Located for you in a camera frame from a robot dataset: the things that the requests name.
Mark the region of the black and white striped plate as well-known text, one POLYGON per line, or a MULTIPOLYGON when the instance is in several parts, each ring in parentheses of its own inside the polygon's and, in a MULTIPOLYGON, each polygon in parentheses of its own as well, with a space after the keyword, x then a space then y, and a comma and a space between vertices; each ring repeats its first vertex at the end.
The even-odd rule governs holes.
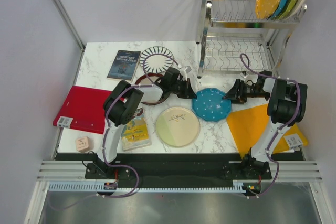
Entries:
POLYGON ((173 64, 173 53, 162 46, 153 46, 140 54, 140 66, 146 73, 163 73, 173 64))

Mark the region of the cream plate with red rim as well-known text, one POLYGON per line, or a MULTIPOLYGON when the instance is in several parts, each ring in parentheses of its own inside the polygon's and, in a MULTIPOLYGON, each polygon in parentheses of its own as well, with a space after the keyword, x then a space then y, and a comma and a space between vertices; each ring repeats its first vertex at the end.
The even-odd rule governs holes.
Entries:
MULTIPOLYGON (((154 82, 158 82, 159 80, 161 80, 162 77, 163 75, 160 73, 149 73, 149 77, 147 77, 146 75, 142 75, 136 80, 135 84, 150 84, 151 83, 150 80, 153 80, 154 82)), ((154 105, 163 103, 167 99, 168 97, 165 96, 165 97, 161 97, 158 101, 144 101, 142 102, 142 104, 154 106, 154 105)))

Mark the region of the cream and green floral plate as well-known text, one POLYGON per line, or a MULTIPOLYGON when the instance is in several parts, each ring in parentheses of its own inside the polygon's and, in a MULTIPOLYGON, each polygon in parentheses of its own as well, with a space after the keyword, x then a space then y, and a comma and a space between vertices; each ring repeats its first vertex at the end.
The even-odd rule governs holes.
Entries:
POLYGON ((200 123, 191 110, 172 107, 158 116, 155 131, 164 144, 181 148, 192 144, 198 138, 200 123))

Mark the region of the yellow illustrated paperback book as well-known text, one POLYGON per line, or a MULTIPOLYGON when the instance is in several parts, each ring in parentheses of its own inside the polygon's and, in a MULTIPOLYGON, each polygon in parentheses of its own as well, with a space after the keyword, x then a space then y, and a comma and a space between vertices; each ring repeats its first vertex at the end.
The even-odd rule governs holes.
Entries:
POLYGON ((123 151, 147 147, 152 144, 143 108, 137 109, 131 121, 124 126, 121 133, 121 144, 123 151))

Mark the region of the orange cutting board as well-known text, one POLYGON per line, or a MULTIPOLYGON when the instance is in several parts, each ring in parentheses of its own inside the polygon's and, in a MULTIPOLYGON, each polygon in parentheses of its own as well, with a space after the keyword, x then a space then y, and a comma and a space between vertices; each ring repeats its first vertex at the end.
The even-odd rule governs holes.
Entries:
MULTIPOLYGON (((231 112, 226 118, 229 129, 243 157, 260 139, 268 123, 267 105, 231 112)), ((295 124, 281 138, 274 153, 289 152, 307 146, 308 140, 295 124)))

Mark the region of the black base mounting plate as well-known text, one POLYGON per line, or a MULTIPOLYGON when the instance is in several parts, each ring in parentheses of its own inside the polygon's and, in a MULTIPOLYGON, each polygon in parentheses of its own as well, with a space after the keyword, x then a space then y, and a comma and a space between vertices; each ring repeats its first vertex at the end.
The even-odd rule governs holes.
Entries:
POLYGON ((113 161, 90 156, 86 178, 123 176, 121 170, 134 168, 139 177, 147 176, 173 179, 178 176, 220 177, 225 180, 271 179, 268 162, 254 158, 241 159, 238 154, 118 154, 113 161))

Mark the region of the stainless steel dish rack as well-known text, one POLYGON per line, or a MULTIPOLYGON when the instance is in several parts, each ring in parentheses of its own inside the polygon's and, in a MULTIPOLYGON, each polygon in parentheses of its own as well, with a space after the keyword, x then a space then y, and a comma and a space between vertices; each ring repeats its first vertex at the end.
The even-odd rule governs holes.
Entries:
POLYGON ((255 0, 202 0, 196 43, 200 46, 197 77, 207 72, 239 74, 250 68, 279 75, 288 41, 302 20, 307 5, 285 20, 258 19, 255 0))

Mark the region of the small pink box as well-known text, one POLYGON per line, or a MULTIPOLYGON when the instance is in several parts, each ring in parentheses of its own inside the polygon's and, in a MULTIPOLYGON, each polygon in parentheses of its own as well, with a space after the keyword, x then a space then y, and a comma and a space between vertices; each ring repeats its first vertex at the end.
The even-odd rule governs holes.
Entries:
POLYGON ((92 141, 89 137, 84 136, 75 140, 76 150, 85 153, 92 150, 92 141))

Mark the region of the red folder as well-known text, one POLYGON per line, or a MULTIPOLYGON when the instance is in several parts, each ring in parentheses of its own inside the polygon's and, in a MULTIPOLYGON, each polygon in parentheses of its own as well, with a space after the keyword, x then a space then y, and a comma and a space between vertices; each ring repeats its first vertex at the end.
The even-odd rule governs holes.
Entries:
POLYGON ((103 104, 110 94, 108 90, 72 86, 53 120, 53 126, 103 134, 103 104))

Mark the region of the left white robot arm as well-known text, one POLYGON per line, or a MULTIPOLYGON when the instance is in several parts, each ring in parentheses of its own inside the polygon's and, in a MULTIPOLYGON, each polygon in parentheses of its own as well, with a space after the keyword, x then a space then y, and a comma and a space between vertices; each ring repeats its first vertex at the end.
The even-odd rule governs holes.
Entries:
POLYGON ((127 164, 117 164, 117 147, 121 139, 121 132, 133 118, 139 104, 143 102, 162 102, 171 94, 181 99, 196 98, 188 73, 191 68, 178 66, 169 67, 165 74, 151 84, 131 85, 127 81, 120 81, 103 104, 106 129, 104 130, 101 151, 86 168, 86 179, 118 179, 116 175, 122 169, 137 171, 127 164))

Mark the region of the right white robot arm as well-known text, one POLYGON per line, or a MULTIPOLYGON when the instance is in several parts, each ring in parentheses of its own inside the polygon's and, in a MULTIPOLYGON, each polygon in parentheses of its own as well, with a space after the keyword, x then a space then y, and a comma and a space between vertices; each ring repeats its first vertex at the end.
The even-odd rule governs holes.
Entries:
POLYGON ((268 101, 269 120, 264 132, 244 155, 241 164, 233 166, 242 178, 271 178, 271 155, 290 127, 302 121, 307 91, 306 84, 275 78, 272 72, 262 71, 252 84, 236 79, 233 87, 223 96, 223 100, 230 100, 232 104, 244 104, 248 98, 265 98, 268 101))

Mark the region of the dark blue paperback book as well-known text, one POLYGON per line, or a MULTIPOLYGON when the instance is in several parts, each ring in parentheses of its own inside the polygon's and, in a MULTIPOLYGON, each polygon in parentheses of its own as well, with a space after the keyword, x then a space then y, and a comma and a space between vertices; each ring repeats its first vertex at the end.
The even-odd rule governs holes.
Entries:
POLYGON ((132 81, 140 54, 140 51, 119 50, 107 74, 107 78, 132 81))

